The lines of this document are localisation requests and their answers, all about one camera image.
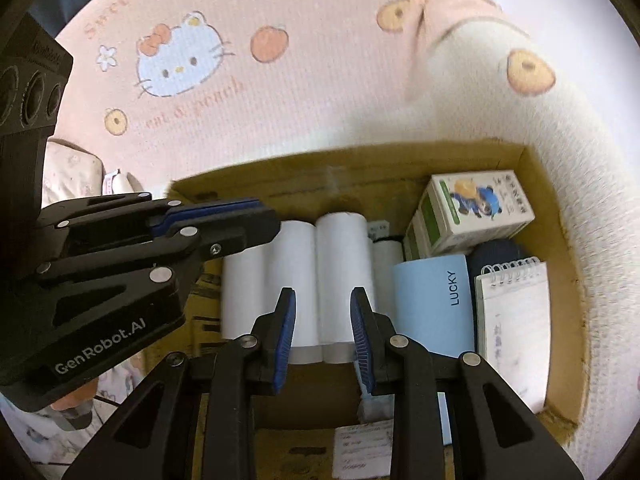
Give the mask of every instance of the spiral notebook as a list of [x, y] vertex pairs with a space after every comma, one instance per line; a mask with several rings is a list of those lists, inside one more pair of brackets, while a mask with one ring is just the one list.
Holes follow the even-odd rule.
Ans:
[[545, 404], [551, 357], [546, 263], [484, 266], [476, 277], [478, 352], [532, 412]]

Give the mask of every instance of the orange fruit print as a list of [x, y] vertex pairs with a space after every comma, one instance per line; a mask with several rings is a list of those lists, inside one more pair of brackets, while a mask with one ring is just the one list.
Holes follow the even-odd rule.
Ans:
[[251, 54], [260, 63], [276, 61], [289, 46], [289, 35], [281, 28], [266, 25], [251, 38]]

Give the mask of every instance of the white roll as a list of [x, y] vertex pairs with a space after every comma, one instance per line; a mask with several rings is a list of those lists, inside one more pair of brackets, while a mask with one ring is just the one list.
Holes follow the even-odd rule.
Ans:
[[249, 334], [255, 319], [268, 311], [265, 253], [266, 246], [261, 245], [224, 259], [221, 320], [224, 339]]
[[271, 312], [283, 287], [296, 292], [296, 324], [289, 363], [322, 361], [316, 280], [316, 228], [296, 220], [283, 222], [268, 245], [266, 270], [267, 308]]
[[396, 294], [393, 266], [404, 262], [402, 244], [394, 240], [380, 240], [373, 244], [373, 284], [376, 289], [376, 308], [380, 314], [396, 322]]
[[327, 363], [354, 359], [351, 291], [363, 286], [374, 306], [367, 221], [356, 213], [332, 213], [316, 222], [318, 300], [322, 357]]

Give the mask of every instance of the hello kitty print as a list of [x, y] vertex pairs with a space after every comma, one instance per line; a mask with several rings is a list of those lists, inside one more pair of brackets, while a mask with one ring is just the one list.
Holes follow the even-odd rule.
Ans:
[[190, 12], [174, 28], [156, 25], [150, 36], [138, 41], [140, 96], [188, 92], [211, 77], [225, 56], [232, 55], [201, 12]]

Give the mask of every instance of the paper label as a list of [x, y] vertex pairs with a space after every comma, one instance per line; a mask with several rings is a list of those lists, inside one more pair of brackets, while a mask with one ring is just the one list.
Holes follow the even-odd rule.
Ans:
[[389, 476], [393, 436], [392, 420], [336, 428], [332, 476], [344, 480]]
[[389, 222], [387, 222], [386, 220], [369, 222], [367, 224], [367, 228], [369, 229], [369, 238], [371, 238], [374, 242], [376, 240], [380, 240], [380, 238], [389, 237]]
[[120, 170], [111, 171], [111, 173], [107, 173], [104, 176], [104, 180], [102, 181], [102, 194], [103, 195], [112, 195], [113, 193], [113, 179], [114, 177], [120, 173]]

